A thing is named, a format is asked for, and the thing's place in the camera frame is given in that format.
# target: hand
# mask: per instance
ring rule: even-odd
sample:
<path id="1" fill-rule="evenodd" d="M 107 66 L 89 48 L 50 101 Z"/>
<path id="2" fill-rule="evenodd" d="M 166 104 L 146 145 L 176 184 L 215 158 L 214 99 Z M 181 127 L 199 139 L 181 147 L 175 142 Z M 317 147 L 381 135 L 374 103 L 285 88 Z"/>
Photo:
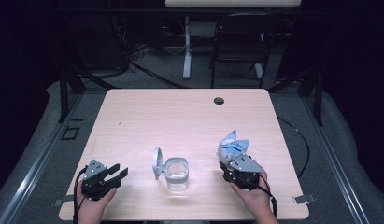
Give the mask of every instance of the hand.
<path id="1" fill-rule="evenodd" d="M 104 215 L 104 210 L 107 207 L 107 204 L 113 199 L 117 190 L 111 189 L 99 201 L 91 201 L 87 198 L 84 199 L 84 195 L 81 192 L 81 183 L 82 181 L 78 182 L 77 191 L 77 201 L 78 206 L 80 207 L 78 210 L 78 224 L 99 224 L 101 223 L 102 216 Z"/>
<path id="2" fill-rule="evenodd" d="M 267 181 L 267 173 L 263 171 L 261 173 L 262 178 Z M 270 209 L 270 196 L 267 195 L 261 189 L 253 189 L 251 191 L 245 191 L 240 189 L 237 185 L 231 183 L 233 191 L 238 197 L 244 202 L 244 205 L 250 211 L 250 213 L 255 217 L 258 223 L 278 223 L 276 217 L 271 212 Z M 259 186 L 263 189 L 270 189 L 270 186 L 264 183 L 260 179 Z"/>

